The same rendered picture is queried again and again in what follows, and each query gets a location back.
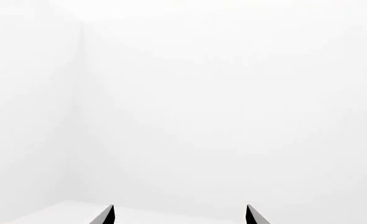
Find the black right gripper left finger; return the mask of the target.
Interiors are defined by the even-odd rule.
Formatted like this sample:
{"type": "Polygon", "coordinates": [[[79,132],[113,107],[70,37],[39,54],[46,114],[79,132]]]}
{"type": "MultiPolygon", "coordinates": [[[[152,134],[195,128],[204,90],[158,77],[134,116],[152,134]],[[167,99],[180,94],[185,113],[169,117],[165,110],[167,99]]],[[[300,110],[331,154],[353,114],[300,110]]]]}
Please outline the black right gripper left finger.
{"type": "Polygon", "coordinates": [[[89,224],[114,224],[115,222],[115,211],[114,205],[108,205],[94,220],[89,224]]]}

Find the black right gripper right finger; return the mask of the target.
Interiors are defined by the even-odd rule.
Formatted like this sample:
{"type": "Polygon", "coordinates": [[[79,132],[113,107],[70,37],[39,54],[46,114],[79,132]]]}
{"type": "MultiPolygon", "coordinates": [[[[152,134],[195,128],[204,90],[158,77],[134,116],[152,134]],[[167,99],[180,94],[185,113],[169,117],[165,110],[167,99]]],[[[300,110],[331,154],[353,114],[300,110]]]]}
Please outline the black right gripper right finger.
{"type": "Polygon", "coordinates": [[[251,205],[246,207],[246,224],[270,224],[255,208],[251,205]]]}

